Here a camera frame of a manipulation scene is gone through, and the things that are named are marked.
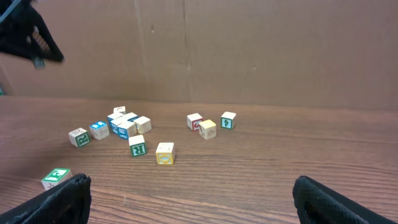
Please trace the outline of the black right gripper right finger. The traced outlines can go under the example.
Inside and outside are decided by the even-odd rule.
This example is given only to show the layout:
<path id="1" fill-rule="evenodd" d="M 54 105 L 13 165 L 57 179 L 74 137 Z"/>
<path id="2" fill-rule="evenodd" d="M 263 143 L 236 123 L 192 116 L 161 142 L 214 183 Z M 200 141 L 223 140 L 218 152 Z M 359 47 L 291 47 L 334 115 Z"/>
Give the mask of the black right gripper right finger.
<path id="1" fill-rule="evenodd" d="M 301 224 L 397 224 L 305 175 L 292 195 Z"/>

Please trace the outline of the wooden block green letter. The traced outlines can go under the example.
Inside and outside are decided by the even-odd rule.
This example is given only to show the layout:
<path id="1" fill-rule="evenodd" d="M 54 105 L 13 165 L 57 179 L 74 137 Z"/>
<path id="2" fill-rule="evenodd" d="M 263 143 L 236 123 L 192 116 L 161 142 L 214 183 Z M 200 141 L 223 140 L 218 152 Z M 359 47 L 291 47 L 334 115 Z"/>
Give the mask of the wooden block green letter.
<path id="1" fill-rule="evenodd" d="M 41 180 L 41 182 L 42 185 L 44 186 L 44 189 L 49 190 L 71 177 L 73 176 L 70 169 L 54 168 Z"/>

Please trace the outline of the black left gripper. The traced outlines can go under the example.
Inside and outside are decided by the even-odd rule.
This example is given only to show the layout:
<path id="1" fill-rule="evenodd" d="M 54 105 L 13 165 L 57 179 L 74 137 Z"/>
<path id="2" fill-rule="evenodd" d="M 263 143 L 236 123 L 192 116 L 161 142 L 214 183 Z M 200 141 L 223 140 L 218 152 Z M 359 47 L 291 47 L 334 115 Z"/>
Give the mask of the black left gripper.
<path id="1" fill-rule="evenodd" d="M 36 69 L 45 60 L 61 63 L 64 56 L 31 0 L 1 0 L 1 52 L 30 60 Z"/>

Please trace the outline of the wooden block soccer ball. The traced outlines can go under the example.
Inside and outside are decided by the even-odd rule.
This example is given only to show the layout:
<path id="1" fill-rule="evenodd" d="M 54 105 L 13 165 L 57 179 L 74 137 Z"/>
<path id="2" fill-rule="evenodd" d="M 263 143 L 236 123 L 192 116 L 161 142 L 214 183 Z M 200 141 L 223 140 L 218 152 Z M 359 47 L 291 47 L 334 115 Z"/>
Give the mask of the wooden block soccer ball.
<path id="1" fill-rule="evenodd" d="M 87 130 L 83 128 L 75 129 L 68 133 L 70 142 L 77 148 L 83 147 L 90 143 L 90 135 Z"/>

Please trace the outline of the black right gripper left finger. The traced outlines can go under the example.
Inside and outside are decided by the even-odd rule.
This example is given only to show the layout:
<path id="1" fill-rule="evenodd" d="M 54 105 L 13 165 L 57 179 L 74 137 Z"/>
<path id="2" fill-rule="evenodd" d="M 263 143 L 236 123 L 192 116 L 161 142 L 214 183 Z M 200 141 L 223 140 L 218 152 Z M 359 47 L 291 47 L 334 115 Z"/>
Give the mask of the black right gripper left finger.
<path id="1" fill-rule="evenodd" d="M 91 179 L 77 174 L 1 214 L 5 224 L 86 224 L 90 216 Z"/>

